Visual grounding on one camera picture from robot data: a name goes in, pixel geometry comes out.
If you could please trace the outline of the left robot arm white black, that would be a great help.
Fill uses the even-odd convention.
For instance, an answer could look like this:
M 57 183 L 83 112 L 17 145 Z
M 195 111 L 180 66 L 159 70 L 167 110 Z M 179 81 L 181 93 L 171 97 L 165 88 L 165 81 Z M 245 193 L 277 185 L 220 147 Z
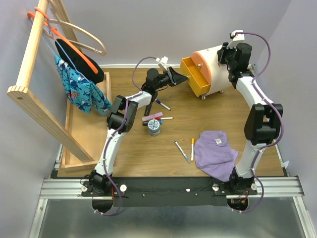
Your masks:
M 151 105 L 158 95 L 158 90 L 165 86 L 176 86 L 188 80 L 188 77 L 168 67 L 163 73 L 155 68 L 147 71 L 146 79 L 138 93 L 123 97 L 116 96 L 107 116 L 107 138 L 99 162 L 82 185 L 90 194 L 105 196 L 113 187 L 111 179 L 114 161 L 124 136 L 132 129 L 137 110 Z

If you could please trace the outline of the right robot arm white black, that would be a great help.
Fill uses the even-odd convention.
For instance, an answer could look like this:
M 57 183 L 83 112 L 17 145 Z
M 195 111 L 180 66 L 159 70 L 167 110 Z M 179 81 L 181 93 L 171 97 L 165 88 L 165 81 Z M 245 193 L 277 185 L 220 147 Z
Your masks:
M 233 194 L 252 188 L 262 154 L 281 134 L 283 106 L 267 99 L 258 87 L 255 76 L 248 69 L 251 52 L 252 46 L 247 43 L 230 46 L 228 42 L 223 43 L 217 51 L 218 63 L 227 67 L 229 82 L 241 93 L 250 107 L 244 126 L 246 146 L 226 183 Z

